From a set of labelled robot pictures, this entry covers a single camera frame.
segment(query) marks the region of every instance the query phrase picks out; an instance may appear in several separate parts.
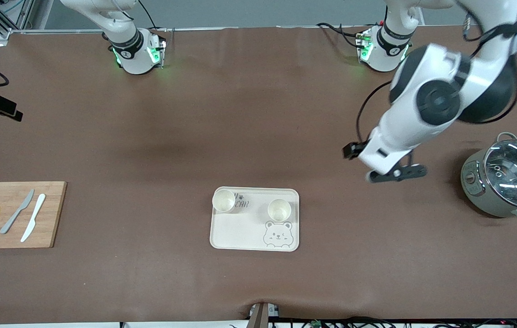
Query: white cup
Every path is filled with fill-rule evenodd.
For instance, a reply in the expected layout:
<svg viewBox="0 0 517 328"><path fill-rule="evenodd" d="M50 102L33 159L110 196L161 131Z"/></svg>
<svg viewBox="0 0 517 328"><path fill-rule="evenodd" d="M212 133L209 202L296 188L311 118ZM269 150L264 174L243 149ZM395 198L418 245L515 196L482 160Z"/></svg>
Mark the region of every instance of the white cup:
<svg viewBox="0 0 517 328"><path fill-rule="evenodd" d="M286 200L275 199L269 204L268 212L271 219L283 222L291 215L291 205Z"/></svg>
<svg viewBox="0 0 517 328"><path fill-rule="evenodd" d="M212 206L220 213L232 212L235 203L236 197L234 193L226 189L216 191L214 197L212 197Z"/></svg>

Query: wooden cutting board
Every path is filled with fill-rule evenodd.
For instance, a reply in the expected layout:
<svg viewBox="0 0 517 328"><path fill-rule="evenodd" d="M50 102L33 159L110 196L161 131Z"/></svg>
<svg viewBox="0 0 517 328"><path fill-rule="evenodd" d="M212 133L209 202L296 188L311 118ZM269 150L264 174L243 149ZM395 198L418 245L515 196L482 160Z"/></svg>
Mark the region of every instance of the wooden cutting board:
<svg viewBox="0 0 517 328"><path fill-rule="evenodd" d="M35 189L31 203L21 211L6 234L0 233L0 248L38 248L54 245L66 191L66 183L63 181L0 182L0 230L23 203L31 189ZM36 227L22 243L21 236L27 228L40 194L46 194L46 200L36 216Z"/></svg>

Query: silver knife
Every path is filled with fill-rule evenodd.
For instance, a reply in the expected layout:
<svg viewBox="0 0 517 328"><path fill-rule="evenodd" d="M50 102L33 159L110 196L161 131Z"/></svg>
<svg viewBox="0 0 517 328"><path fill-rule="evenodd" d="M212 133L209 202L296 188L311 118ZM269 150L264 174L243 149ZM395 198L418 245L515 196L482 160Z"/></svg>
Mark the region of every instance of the silver knife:
<svg viewBox="0 0 517 328"><path fill-rule="evenodd" d="M21 236L20 242L23 243L24 241L26 241L26 239L30 236L31 232L34 230L34 227L36 226L36 216L38 215L40 207L44 203L45 199L46 194L40 194L38 196L38 200L36 201L36 207L34 207L34 212L31 215L30 222L27 224L26 231L23 233L23 236Z"/></svg>
<svg viewBox="0 0 517 328"><path fill-rule="evenodd" d="M31 202L31 198L34 197L34 190L31 189L30 190L30 193L27 194L26 196L26 199L23 200L23 203L21 205L19 205L19 208L17 208L17 210L15 211L15 213L13 213L13 215L11 216L11 218L9 218L9 221L7 221L4 226L1 228L0 230L0 233L7 233L9 231L9 228L11 228L11 225L13 224L13 222L15 221L15 219L17 218L17 216L19 215L19 212L21 212L22 210L24 210Z"/></svg>

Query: cartoon bear face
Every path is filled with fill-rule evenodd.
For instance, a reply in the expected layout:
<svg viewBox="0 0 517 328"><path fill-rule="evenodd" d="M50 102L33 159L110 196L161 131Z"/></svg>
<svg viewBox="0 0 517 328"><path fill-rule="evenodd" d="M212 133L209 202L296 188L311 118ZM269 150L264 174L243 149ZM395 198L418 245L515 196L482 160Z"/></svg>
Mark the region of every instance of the cartoon bear face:
<svg viewBox="0 0 517 328"><path fill-rule="evenodd" d="M291 234L291 223L274 223L272 221L265 224L267 232L265 232L263 241L265 244L275 247L290 246L293 243L293 235Z"/></svg>

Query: table surface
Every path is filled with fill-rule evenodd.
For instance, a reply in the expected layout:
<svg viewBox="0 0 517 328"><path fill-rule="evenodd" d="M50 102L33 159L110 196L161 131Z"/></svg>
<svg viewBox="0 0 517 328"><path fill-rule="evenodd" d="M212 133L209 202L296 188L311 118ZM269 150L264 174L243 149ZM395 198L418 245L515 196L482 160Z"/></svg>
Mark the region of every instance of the table surface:
<svg viewBox="0 0 517 328"><path fill-rule="evenodd" d="M471 52L460 34L420 27L413 41ZM517 106L417 148L428 176L372 185L341 148L393 73L358 64L341 35L166 36L166 67L143 76L100 35L0 48L0 94L24 113L0 117L0 181L68 182L54 247L0 250L0 323L238 319L255 302L309 318L517 318L517 218L479 212L459 183L469 155L517 135ZM364 131L387 109L384 89ZM212 248L221 185L298 191L299 248Z"/></svg>

